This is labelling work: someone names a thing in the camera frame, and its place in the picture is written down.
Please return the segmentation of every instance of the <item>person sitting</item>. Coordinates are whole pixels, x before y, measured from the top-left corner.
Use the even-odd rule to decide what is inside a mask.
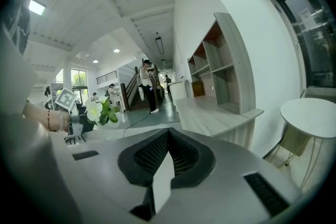
[[[91,101],[93,102],[93,101],[95,101],[95,100],[98,100],[98,96],[97,96],[97,94],[94,92],[94,93],[93,93],[93,96],[92,96],[92,98],[91,98]]]

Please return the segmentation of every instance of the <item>white flower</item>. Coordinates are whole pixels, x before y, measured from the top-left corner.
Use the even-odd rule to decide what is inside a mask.
[[[99,122],[100,112],[103,109],[103,105],[101,103],[96,102],[85,102],[88,119],[90,121]]]
[[[107,98],[108,98],[108,97],[106,97],[106,96],[100,96],[100,97],[98,98],[98,101],[101,102],[102,104],[104,104],[105,101],[107,100]]]

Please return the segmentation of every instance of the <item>white column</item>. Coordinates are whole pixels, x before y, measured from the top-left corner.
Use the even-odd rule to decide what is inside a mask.
[[[63,87],[69,90],[72,89],[71,86],[71,62],[66,61],[63,66]]]

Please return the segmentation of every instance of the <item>wooden railing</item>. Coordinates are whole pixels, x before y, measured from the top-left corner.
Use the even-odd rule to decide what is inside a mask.
[[[138,84],[136,82],[136,76],[137,75],[138,75],[138,68],[135,67],[135,74],[134,74],[133,78],[131,79],[131,81],[128,83],[128,85],[125,86],[125,83],[120,84],[120,89],[121,89],[121,93],[122,93],[122,96],[123,96],[126,111],[130,110],[130,105],[131,105],[128,102],[128,99],[130,98],[130,95],[131,95],[134,87],[138,87]]]
[[[107,82],[109,80],[116,79],[117,77],[118,77],[117,76],[117,71],[107,73],[107,74],[97,78],[97,84],[102,84],[102,83]]]

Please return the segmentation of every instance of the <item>white shirt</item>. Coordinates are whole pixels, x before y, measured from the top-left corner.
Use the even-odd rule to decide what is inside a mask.
[[[113,97],[117,96],[117,93],[112,88],[109,88],[108,92],[109,92],[110,100],[112,100]]]
[[[144,67],[141,68],[141,70],[140,70],[140,79],[141,79],[142,85],[144,85],[144,86],[149,85],[150,87],[153,87],[150,76],[149,76],[149,73],[148,73],[147,69],[144,68]]]

